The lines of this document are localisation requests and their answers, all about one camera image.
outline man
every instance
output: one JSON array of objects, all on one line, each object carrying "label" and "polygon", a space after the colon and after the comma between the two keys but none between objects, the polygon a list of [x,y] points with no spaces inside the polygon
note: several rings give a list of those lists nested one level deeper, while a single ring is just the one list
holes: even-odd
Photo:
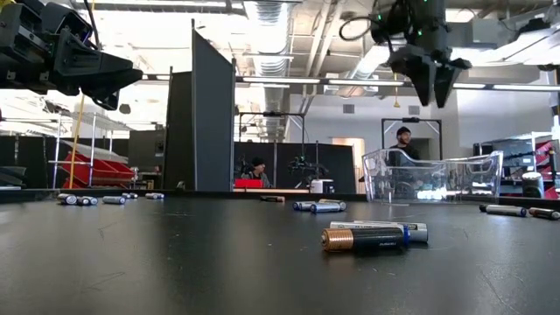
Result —
[{"label": "man", "polygon": [[264,173],[264,168],[266,165],[264,165],[264,160],[260,157],[255,157],[253,158],[253,161],[251,161],[252,165],[253,165],[253,170],[250,171],[247,174],[243,174],[241,175],[242,179],[260,179],[262,181],[262,187],[263,188],[271,188],[272,185],[269,182],[269,178],[266,176],[266,174]]},{"label": "man", "polygon": [[[410,145],[411,134],[410,129],[406,127],[399,128],[396,131],[397,144],[393,145],[390,149],[401,149],[410,158],[419,160],[420,153]],[[400,152],[390,152],[388,154],[388,162],[391,166],[414,166],[414,163]]]}]

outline transparent container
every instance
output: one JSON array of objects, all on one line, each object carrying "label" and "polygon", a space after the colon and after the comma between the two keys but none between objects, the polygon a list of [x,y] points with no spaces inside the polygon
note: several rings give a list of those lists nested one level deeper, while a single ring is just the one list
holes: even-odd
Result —
[{"label": "transparent container", "polygon": [[503,153],[422,161],[400,149],[363,156],[367,200],[388,203],[460,202],[472,197],[498,199]]}]

